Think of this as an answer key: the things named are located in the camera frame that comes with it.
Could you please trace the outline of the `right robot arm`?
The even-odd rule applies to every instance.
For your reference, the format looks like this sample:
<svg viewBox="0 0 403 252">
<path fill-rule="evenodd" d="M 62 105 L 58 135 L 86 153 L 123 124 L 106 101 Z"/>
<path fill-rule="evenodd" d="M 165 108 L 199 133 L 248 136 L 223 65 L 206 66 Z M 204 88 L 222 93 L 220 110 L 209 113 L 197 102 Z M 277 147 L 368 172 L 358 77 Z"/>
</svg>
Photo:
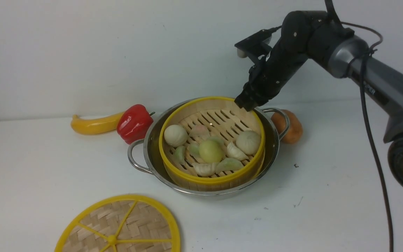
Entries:
<svg viewBox="0 0 403 252">
<path fill-rule="evenodd" d="M 388 114 L 383 141 L 391 143 L 388 164 L 403 187 L 403 74 L 374 59 L 363 39 L 325 11 L 288 13 L 270 47 L 266 40 L 274 31 L 261 30 L 235 44 L 254 64 L 235 99 L 238 107 L 251 111 L 266 104 L 312 59 L 333 77 L 350 78 Z"/>
</svg>

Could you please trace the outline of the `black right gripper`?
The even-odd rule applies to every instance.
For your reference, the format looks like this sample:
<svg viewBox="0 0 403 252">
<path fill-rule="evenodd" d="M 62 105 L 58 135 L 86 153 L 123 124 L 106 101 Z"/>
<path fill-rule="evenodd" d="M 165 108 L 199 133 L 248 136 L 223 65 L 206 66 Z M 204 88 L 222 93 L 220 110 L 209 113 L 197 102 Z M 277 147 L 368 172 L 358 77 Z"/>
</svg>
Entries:
<svg viewBox="0 0 403 252">
<path fill-rule="evenodd" d="M 277 42 L 252 71 L 234 102 L 246 111 L 265 105 L 280 93 L 307 59 L 306 54 L 289 52 L 281 42 Z"/>
</svg>

